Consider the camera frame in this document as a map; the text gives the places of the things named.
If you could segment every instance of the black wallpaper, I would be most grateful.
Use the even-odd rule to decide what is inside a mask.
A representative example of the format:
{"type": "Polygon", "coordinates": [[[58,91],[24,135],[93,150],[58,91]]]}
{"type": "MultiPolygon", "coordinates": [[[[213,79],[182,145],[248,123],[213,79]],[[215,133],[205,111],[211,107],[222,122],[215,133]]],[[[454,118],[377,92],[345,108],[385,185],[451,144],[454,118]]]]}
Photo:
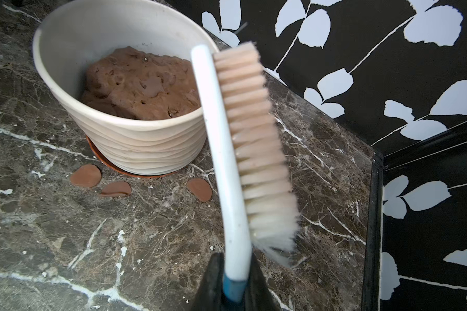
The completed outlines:
{"type": "Polygon", "coordinates": [[[416,280],[400,278],[394,289],[382,284],[392,294],[389,299],[381,294],[381,310],[467,310],[467,262],[444,260],[456,251],[467,260],[467,143],[386,171],[384,182],[391,185],[399,176],[408,178],[406,188],[396,193],[404,202],[408,193],[428,182],[442,182],[447,190],[424,192],[434,203],[441,201],[424,210],[405,204],[401,214],[398,205],[392,209],[388,201],[384,204],[382,252],[394,258],[399,276],[416,280]],[[443,200],[445,191],[450,196],[443,200]]]}
{"type": "MultiPolygon", "coordinates": [[[[222,27],[219,0],[168,2],[199,25],[203,25],[203,13],[209,12],[218,28],[222,27]]],[[[274,70],[283,59],[276,72],[300,96],[305,96],[307,88],[311,88],[315,90],[313,94],[319,97],[323,95],[319,88],[322,78],[342,68],[350,73],[353,78],[351,87],[323,102],[336,103],[342,108],[335,110],[335,105],[322,106],[321,102],[315,102],[310,96],[305,98],[385,155],[467,120],[467,110],[460,109],[449,109],[450,115],[429,115],[431,107],[444,91],[457,81],[467,80],[467,0],[222,2],[240,3],[240,25],[248,24],[238,32],[238,39],[241,42],[255,41],[262,63],[268,69],[274,70]],[[288,25],[277,37],[275,24],[284,5],[300,8],[306,17],[288,25]],[[303,21],[309,20],[318,10],[324,10],[329,16],[330,32],[323,47],[310,47],[301,43],[301,37],[296,36],[301,34],[303,21]],[[428,23],[425,29],[413,28],[414,21],[423,16],[435,22],[428,23]],[[410,42],[405,38],[405,27],[412,27],[415,35],[425,30],[429,34],[421,34],[421,39],[429,41],[434,37],[438,43],[410,42]],[[355,68],[369,52],[370,55],[355,68]],[[409,123],[408,134],[404,132],[407,129],[400,129],[407,124],[406,120],[384,115],[387,100],[401,103],[406,109],[411,108],[407,117],[411,117],[411,123],[422,117],[424,121],[434,121],[409,123]],[[380,140],[396,129],[399,130],[380,140]]],[[[314,36],[322,32],[321,27],[315,26],[313,30],[315,34],[311,35],[314,36]]],[[[339,84],[341,81],[342,77],[332,82],[339,84]]],[[[467,105],[467,87],[454,93],[456,96],[451,98],[450,106],[467,105]]]]}

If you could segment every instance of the white marble vein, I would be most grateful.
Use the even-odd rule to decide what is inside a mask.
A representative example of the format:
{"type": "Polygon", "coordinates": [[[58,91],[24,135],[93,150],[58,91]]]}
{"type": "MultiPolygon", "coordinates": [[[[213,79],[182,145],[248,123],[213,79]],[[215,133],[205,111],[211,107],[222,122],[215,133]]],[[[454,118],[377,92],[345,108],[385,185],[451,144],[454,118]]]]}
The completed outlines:
{"type": "Polygon", "coordinates": [[[37,21],[37,22],[39,22],[39,23],[42,22],[39,18],[37,18],[37,17],[35,17],[35,16],[31,16],[31,15],[29,15],[28,13],[26,13],[26,12],[24,12],[24,11],[11,8],[11,7],[9,7],[8,5],[5,5],[5,4],[2,4],[2,6],[3,6],[4,8],[6,8],[6,9],[8,9],[8,10],[11,11],[11,12],[14,12],[14,13],[21,13],[22,15],[24,15],[24,16],[26,16],[26,17],[29,17],[29,18],[32,18],[32,19],[34,19],[35,21],[37,21]]]}
{"type": "Polygon", "coordinates": [[[355,237],[355,239],[354,239],[355,241],[361,242],[361,243],[363,243],[364,245],[367,244],[365,241],[363,241],[363,240],[362,240],[359,236],[357,236],[355,233],[352,233],[351,230],[349,230],[348,227],[346,227],[346,225],[345,225],[342,221],[340,221],[340,220],[334,215],[334,213],[332,213],[332,211],[331,211],[329,208],[327,208],[327,210],[329,211],[330,215],[332,215],[332,217],[333,217],[335,220],[337,220],[337,222],[338,222],[344,229],[346,229],[347,232],[349,232],[350,234],[353,235],[353,237],[355,237]]]}
{"type": "Polygon", "coordinates": [[[328,166],[324,163],[324,161],[323,161],[319,156],[317,156],[316,154],[314,154],[314,153],[310,150],[310,148],[309,148],[308,146],[306,146],[306,144],[303,142],[303,139],[302,139],[302,138],[296,136],[296,134],[294,134],[291,130],[289,130],[289,129],[285,126],[285,123],[284,123],[282,120],[280,120],[278,117],[275,117],[275,119],[277,120],[278,123],[280,123],[280,125],[282,125],[282,127],[283,127],[282,132],[283,132],[283,133],[287,133],[287,134],[291,135],[293,138],[295,138],[297,141],[299,141],[300,146],[303,147],[303,148],[305,148],[306,150],[308,150],[318,161],[320,161],[320,165],[321,165],[322,167],[327,167],[327,168],[328,168],[328,166]]]}
{"type": "Polygon", "coordinates": [[[290,308],[289,306],[287,306],[286,304],[284,304],[280,298],[278,297],[278,295],[272,291],[271,289],[268,289],[270,291],[270,293],[273,295],[273,297],[275,298],[275,300],[278,302],[278,304],[280,305],[280,308],[283,310],[283,311],[294,311],[293,308],[290,308]]]}
{"type": "Polygon", "coordinates": [[[80,263],[80,261],[83,260],[83,258],[85,258],[85,256],[93,252],[92,250],[93,239],[99,233],[100,229],[102,228],[106,220],[107,218],[103,220],[100,223],[100,225],[95,229],[95,231],[92,233],[92,235],[88,239],[87,245],[85,246],[85,249],[83,250],[83,252],[79,255],[76,255],[76,257],[71,260],[71,262],[68,264],[68,269],[74,269],[76,265],[78,265],[78,263],[80,263]]]}
{"type": "Polygon", "coordinates": [[[86,155],[84,155],[83,153],[81,152],[75,152],[75,151],[71,151],[67,148],[64,148],[64,147],[57,147],[57,146],[54,146],[50,143],[47,143],[47,142],[43,142],[43,141],[39,141],[39,140],[35,140],[35,139],[32,139],[32,138],[29,138],[28,136],[25,136],[25,135],[19,135],[19,134],[15,134],[15,133],[12,133],[11,131],[9,130],[6,130],[4,128],[0,128],[0,134],[5,134],[7,136],[11,136],[11,137],[14,137],[14,138],[17,138],[17,139],[20,139],[20,140],[24,140],[24,141],[27,141],[29,143],[31,143],[32,145],[39,145],[39,146],[45,146],[45,147],[49,147],[50,149],[53,149],[53,150],[60,150],[60,151],[63,151],[63,152],[67,152],[67,153],[70,153],[70,154],[73,154],[75,156],[80,156],[84,159],[87,159],[87,160],[93,160],[93,161],[97,161],[96,159],[93,159],[93,158],[90,158],[90,157],[87,157],[86,155]]]}
{"type": "Polygon", "coordinates": [[[111,301],[120,301],[124,303],[125,305],[132,307],[136,310],[139,311],[149,311],[149,309],[144,308],[142,305],[138,305],[135,302],[131,302],[128,299],[122,297],[119,294],[118,287],[116,284],[112,286],[111,288],[108,289],[102,289],[98,290],[96,292],[91,291],[90,289],[87,289],[81,285],[77,285],[72,283],[71,281],[67,280],[66,278],[62,276],[54,276],[51,278],[46,278],[42,275],[39,276],[28,276],[28,275],[22,275],[17,272],[1,272],[0,271],[0,278],[2,279],[15,279],[23,282],[32,282],[32,283],[47,283],[47,284],[66,284],[68,285],[72,290],[85,294],[88,298],[86,308],[90,308],[93,305],[93,298],[96,296],[109,296],[111,298],[111,301]]]}
{"type": "Polygon", "coordinates": [[[353,241],[357,241],[357,242],[361,242],[361,243],[365,244],[365,242],[362,239],[360,239],[359,237],[351,236],[349,234],[342,234],[342,233],[338,233],[338,232],[333,232],[333,231],[327,229],[324,226],[324,224],[322,224],[321,221],[311,221],[311,220],[307,219],[305,216],[303,216],[303,218],[306,219],[309,223],[314,224],[315,226],[318,226],[318,227],[324,229],[325,231],[327,231],[328,233],[330,233],[332,235],[340,236],[340,237],[342,237],[344,239],[347,239],[347,240],[353,240],[353,241]]]}

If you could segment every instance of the black trim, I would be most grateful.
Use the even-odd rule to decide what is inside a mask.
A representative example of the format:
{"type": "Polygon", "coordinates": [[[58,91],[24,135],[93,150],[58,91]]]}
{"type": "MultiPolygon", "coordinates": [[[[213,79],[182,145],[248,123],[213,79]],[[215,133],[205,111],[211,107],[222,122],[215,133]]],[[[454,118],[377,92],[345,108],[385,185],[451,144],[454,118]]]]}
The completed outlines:
{"type": "Polygon", "coordinates": [[[401,166],[467,141],[467,122],[384,157],[384,169],[401,166]]]}
{"type": "Polygon", "coordinates": [[[382,156],[375,154],[372,158],[367,246],[365,248],[365,267],[363,269],[363,290],[361,292],[361,310],[363,311],[377,311],[379,309],[383,171],[382,156]]]}

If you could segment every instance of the brown marble countertop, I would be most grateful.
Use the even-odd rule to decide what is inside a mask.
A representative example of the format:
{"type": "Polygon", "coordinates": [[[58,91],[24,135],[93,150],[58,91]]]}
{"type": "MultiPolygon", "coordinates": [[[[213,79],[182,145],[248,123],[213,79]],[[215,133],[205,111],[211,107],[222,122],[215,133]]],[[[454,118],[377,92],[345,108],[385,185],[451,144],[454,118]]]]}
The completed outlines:
{"type": "MultiPolygon", "coordinates": [[[[39,21],[60,4],[0,14],[0,310],[187,310],[224,246],[218,194],[202,203],[186,187],[198,177],[215,188],[209,148],[158,179],[96,160],[31,57],[39,21]],[[69,183],[84,164],[102,171],[94,189],[69,183]],[[133,194],[99,198],[113,181],[133,194]]],[[[360,309],[373,150],[275,79],[267,86],[302,213],[292,268],[257,254],[268,287],[284,310],[360,309]]]]}

